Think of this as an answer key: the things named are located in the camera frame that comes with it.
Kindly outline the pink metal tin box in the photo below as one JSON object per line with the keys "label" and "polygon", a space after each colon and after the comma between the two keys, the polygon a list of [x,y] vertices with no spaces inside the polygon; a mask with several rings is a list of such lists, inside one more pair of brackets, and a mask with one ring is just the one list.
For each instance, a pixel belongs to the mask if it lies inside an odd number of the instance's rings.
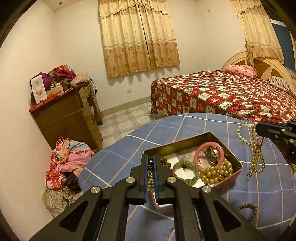
{"label": "pink metal tin box", "polygon": [[148,186],[155,209],[172,211],[163,204],[165,177],[173,175],[187,185],[200,188],[208,185],[216,191],[234,184],[241,173],[242,163],[211,132],[165,144],[143,152],[148,158]]}

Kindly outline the beige patterned curtain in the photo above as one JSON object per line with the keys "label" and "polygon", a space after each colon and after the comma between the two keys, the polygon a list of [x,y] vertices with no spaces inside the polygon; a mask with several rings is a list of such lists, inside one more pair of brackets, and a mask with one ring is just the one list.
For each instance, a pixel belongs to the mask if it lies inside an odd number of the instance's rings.
{"label": "beige patterned curtain", "polygon": [[180,65],[167,1],[99,1],[99,16],[110,78]]}

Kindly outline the pile of clothes on floor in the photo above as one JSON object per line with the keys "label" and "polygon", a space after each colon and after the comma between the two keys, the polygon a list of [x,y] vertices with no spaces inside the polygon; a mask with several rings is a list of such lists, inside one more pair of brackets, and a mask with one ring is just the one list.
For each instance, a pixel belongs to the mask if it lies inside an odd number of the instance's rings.
{"label": "pile of clothes on floor", "polygon": [[56,142],[46,172],[46,190],[42,195],[44,205],[53,217],[82,196],[78,177],[94,154],[84,142],[63,137]]}

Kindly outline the red patchwork bedspread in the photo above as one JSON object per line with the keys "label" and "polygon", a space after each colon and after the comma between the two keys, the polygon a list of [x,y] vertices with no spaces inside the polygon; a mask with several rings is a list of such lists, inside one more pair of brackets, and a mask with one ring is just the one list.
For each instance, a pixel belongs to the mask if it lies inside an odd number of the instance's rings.
{"label": "red patchwork bedspread", "polygon": [[284,123],[295,118],[295,96],[261,78],[207,70],[158,79],[151,85],[151,115],[215,113],[240,120]]}

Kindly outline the white product box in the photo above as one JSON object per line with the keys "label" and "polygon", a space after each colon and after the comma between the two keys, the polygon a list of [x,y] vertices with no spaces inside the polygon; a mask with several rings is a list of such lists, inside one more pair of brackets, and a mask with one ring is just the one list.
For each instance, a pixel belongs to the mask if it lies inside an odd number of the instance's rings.
{"label": "white product box", "polygon": [[47,99],[47,94],[45,90],[45,86],[43,83],[43,77],[41,74],[37,75],[36,77],[30,80],[32,93],[35,99],[36,104]]}

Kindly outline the striped pillow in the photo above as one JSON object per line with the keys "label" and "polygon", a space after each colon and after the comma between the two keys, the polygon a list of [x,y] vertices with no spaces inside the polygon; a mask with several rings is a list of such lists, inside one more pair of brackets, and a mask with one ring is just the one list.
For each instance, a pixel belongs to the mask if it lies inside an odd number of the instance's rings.
{"label": "striped pillow", "polygon": [[274,86],[285,90],[286,92],[290,93],[291,95],[295,95],[295,86],[290,83],[289,81],[277,77],[277,76],[270,76],[267,80]]}

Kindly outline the flat red box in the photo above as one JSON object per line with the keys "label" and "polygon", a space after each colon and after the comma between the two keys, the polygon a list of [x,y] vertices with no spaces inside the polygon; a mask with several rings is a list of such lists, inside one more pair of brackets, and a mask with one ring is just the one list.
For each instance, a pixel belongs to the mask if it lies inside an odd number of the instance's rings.
{"label": "flat red box", "polygon": [[33,107],[31,107],[31,108],[29,109],[29,113],[32,113],[32,112],[34,112],[35,110],[39,109],[41,106],[44,106],[44,105],[46,105],[47,103],[53,101],[54,99],[58,98],[61,94],[62,94],[62,93],[59,91],[59,92],[57,92],[57,93],[51,95],[51,96],[48,97],[47,99],[41,101],[40,103],[34,105]]}

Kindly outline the brown wooden cabinet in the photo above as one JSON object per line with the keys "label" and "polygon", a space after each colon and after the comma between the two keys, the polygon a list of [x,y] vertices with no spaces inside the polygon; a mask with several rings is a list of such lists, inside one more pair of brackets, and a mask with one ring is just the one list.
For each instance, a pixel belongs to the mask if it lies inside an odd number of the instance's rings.
{"label": "brown wooden cabinet", "polygon": [[30,113],[45,140],[54,149],[60,137],[102,149],[102,113],[95,105],[90,83],[83,82]]}

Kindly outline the pink bangle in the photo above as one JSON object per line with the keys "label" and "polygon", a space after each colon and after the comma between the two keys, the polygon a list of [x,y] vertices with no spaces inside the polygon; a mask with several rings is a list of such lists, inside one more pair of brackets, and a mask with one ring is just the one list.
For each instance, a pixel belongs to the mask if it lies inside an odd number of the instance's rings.
{"label": "pink bangle", "polygon": [[221,166],[224,162],[225,154],[224,154],[224,150],[223,150],[222,146],[216,142],[205,142],[197,148],[195,155],[194,155],[194,164],[197,166],[199,171],[202,171],[202,169],[205,169],[208,167],[215,167],[215,166],[211,166],[208,163],[207,157],[204,154],[204,151],[206,150],[207,147],[215,148],[219,152],[219,161],[216,166]]}

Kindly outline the pink pillow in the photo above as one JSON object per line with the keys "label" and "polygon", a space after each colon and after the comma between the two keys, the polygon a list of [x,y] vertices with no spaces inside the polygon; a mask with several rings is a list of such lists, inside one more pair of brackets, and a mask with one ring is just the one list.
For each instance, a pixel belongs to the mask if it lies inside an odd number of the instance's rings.
{"label": "pink pillow", "polygon": [[228,65],[225,68],[226,71],[241,74],[244,76],[247,76],[249,78],[256,78],[257,77],[257,71],[254,67],[249,65]]}

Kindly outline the cream wooden headboard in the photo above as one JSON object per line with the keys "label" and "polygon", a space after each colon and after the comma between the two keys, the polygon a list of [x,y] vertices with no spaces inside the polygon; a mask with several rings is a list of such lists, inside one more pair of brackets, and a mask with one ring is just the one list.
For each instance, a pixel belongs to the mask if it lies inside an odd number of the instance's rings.
{"label": "cream wooden headboard", "polygon": [[[232,56],[221,68],[225,70],[228,65],[246,65],[247,54],[240,52]],[[277,76],[287,80],[289,83],[295,85],[295,74],[286,69],[278,60],[270,58],[256,58],[254,59],[254,68],[257,71],[257,77],[267,80],[269,76]]]}

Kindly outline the clothes pile on cabinet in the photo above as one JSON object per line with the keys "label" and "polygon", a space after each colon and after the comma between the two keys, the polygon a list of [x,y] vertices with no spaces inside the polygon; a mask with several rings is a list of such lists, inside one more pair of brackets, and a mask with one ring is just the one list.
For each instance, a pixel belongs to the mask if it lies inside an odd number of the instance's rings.
{"label": "clothes pile on cabinet", "polygon": [[51,70],[49,73],[40,72],[46,91],[57,87],[58,85],[66,86],[66,89],[77,86],[83,82],[90,82],[92,79],[87,74],[76,74],[69,70],[65,65],[59,66]]}

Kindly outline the blue plaid tablecloth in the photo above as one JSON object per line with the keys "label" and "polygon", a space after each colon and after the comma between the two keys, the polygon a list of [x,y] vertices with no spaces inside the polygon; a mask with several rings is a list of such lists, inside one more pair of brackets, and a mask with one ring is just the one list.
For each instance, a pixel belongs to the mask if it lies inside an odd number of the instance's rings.
{"label": "blue plaid tablecloth", "polygon": [[233,187],[223,190],[222,197],[234,207],[243,203],[256,205],[258,213],[252,224],[269,240],[276,240],[295,214],[295,176],[276,145],[265,139],[265,170],[248,178],[252,151],[237,137],[241,123],[239,119],[212,113],[177,114],[153,120],[100,150],[83,169],[79,185],[83,191],[93,186],[113,186],[140,164],[145,150],[212,132],[243,166]]}

